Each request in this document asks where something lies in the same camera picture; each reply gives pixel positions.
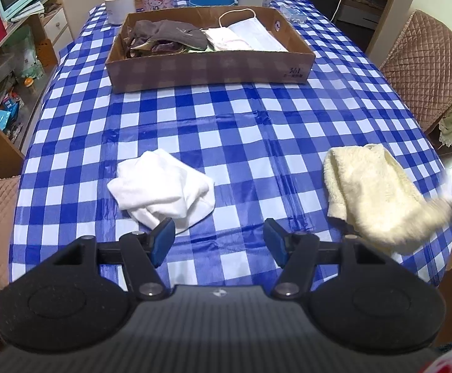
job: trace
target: white cloth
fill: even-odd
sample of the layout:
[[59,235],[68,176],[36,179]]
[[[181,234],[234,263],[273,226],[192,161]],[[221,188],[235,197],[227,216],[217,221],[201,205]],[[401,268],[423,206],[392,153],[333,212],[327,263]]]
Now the white cloth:
[[424,200],[381,144],[332,148],[324,160],[328,216],[386,253],[411,254],[452,219],[448,198]]
[[180,233],[215,207],[212,179],[162,149],[119,163],[107,188],[120,210],[151,229],[172,217]]

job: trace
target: cardboard box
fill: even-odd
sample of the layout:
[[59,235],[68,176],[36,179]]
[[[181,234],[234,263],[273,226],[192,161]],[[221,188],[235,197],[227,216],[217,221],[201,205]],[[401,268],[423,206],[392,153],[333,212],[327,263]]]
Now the cardboard box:
[[[288,52],[222,51],[125,57],[123,40],[128,38],[136,21],[168,19],[188,22],[201,29],[216,28],[221,14],[242,8],[245,7],[183,7],[129,14],[106,61],[113,91],[241,82],[306,83],[315,54],[274,8],[251,7],[258,20]],[[250,11],[231,12],[221,22],[229,26],[251,17]]]

